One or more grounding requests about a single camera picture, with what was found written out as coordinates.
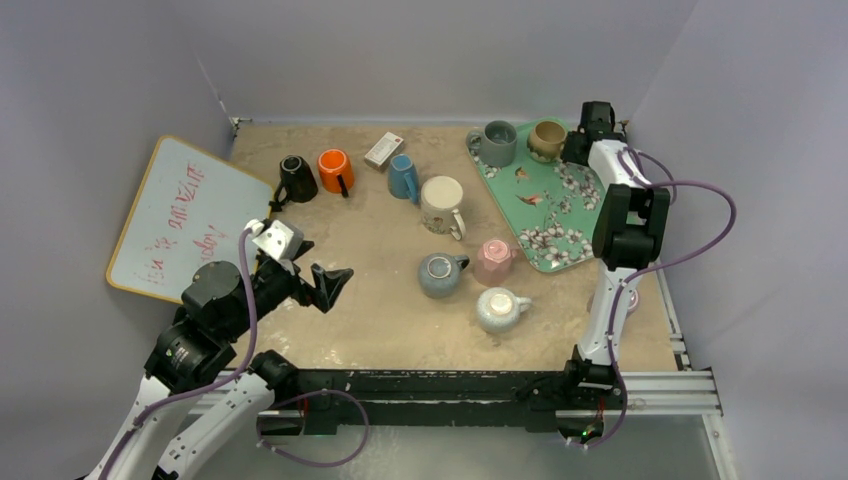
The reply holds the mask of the tan brown round mug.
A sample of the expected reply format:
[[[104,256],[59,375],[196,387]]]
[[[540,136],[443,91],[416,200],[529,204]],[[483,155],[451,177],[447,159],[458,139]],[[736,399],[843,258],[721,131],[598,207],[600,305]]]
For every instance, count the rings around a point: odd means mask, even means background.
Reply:
[[[533,160],[551,163],[560,158],[567,139],[567,130],[552,120],[537,122],[527,137],[527,148]]]

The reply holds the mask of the grey mug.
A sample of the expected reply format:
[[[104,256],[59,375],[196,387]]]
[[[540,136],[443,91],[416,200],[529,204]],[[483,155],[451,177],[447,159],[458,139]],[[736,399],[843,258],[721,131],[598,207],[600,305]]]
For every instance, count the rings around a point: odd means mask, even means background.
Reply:
[[[494,120],[482,129],[471,130],[465,139],[469,152],[490,167],[503,168],[516,155],[517,130],[504,120]]]

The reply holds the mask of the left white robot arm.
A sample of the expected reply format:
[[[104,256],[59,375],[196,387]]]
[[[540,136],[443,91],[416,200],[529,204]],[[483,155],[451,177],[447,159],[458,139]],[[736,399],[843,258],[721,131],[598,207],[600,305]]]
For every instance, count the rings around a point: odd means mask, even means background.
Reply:
[[[326,313],[353,277],[317,264],[306,282],[297,266],[262,254],[200,267],[174,321],[157,338],[139,390],[91,479],[187,479],[241,423],[269,408],[305,403],[300,371],[281,354],[257,352],[258,322],[287,299]]]

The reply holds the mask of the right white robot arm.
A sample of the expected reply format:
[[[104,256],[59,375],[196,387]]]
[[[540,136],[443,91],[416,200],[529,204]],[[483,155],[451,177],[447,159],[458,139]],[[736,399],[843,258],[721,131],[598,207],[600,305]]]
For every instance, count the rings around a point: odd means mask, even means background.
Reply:
[[[576,130],[567,134],[561,159],[589,167],[605,195],[592,234],[592,253],[601,262],[590,320],[567,361],[561,381],[564,399],[584,407],[601,390],[620,386],[616,374],[619,341],[631,297],[645,270],[660,254],[670,192],[653,187],[623,132],[615,130],[612,105],[586,101]]]

